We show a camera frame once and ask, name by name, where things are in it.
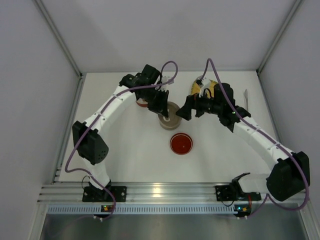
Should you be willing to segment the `beige lid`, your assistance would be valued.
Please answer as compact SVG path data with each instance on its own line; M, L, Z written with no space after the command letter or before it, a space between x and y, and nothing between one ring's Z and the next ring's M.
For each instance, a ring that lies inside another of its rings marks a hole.
M168 114L170 121L181 120L181 117L176 115L176 112L180 109L176 103L169 101L167 103L167 109L169 109Z

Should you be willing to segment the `beige steel container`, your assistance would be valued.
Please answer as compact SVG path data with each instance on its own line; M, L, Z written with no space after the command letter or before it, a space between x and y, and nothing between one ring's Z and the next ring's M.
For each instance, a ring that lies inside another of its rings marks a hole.
M168 131L173 131L180 126L181 120L178 119L178 120L165 121L164 119L160 119L159 124L163 129Z

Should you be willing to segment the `metal tongs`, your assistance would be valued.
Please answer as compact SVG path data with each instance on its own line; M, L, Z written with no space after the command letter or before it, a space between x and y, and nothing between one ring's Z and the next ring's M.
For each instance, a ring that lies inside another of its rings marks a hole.
M244 96L244 102L245 102L245 109L248 112L249 111L249 92L247 89L244 90L243 96Z

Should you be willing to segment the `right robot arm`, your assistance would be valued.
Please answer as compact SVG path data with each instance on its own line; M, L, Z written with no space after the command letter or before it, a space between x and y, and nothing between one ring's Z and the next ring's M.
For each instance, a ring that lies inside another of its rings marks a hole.
M270 174L244 173L236 178L243 193L260 192L283 202L310 185L309 157L303 152L293 152L268 135L251 117L251 114L235 104L234 91L228 83L216 84L213 95L205 89L188 95L176 115L189 121L203 114L217 115L220 123L244 140L267 164Z

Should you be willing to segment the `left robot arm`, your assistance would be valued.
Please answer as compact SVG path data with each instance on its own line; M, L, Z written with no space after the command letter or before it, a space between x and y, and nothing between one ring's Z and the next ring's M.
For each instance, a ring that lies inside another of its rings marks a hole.
M143 100L149 111L168 118L169 91L162 78L162 73L148 64L135 75L125 75L104 105L83 122L76 121L73 124L74 149L89 172L89 185L83 193L84 201L102 202L110 197L112 183L104 163L109 147L103 136L126 108L137 100Z

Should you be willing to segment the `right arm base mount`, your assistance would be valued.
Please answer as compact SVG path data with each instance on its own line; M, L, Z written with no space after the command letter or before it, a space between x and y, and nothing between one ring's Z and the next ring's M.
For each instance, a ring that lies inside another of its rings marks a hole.
M231 183L227 185L216 185L215 187L216 200L218 202L232 201L260 201L262 199L260 193L243 192L240 187Z

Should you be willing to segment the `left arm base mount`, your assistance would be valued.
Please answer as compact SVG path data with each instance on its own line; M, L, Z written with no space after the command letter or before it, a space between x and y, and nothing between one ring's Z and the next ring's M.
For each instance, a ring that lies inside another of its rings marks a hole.
M111 186L110 193L113 195L116 202L126 202L127 187L126 186ZM85 203L113 202L112 196L103 189L95 188L94 186L86 186L83 190L82 201Z

